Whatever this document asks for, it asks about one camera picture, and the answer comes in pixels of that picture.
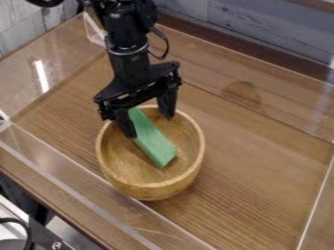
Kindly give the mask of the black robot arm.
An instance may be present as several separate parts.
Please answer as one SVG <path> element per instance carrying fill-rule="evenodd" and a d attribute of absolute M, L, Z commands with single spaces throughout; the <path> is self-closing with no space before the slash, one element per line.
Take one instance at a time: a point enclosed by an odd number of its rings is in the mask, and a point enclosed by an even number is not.
<path fill-rule="evenodd" d="M 113 70 L 113 78 L 94 94 L 100 118 L 114 121 L 128 139 L 139 130 L 130 108 L 155 99 L 163 116 L 175 116 L 177 90 L 181 85 L 180 64 L 168 62 L 164 55 L 148 49 L 147 34 L 165 34 L 155 28 L 157 20 L 153 0 L 77 0 L 89 7 L 104 28 L 104 45 Z"/>

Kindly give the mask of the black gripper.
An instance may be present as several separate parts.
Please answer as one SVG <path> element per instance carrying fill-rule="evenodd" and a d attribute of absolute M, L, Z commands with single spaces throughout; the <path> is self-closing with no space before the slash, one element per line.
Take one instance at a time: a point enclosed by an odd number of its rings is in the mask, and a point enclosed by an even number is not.
<path fill-rule="evenodd" d="M 129 140 L 137 138 L 128 109 L 156 99 L 157 109 L 167 120 L 175 116 L 177 90 L 181 85 L 180 64 L 176 61 L 149 63 L 148 50 L 108 47 L 106 53 L 113 69 L 110 83 L 93 96 L 102 120 L 110 119 Z"/>

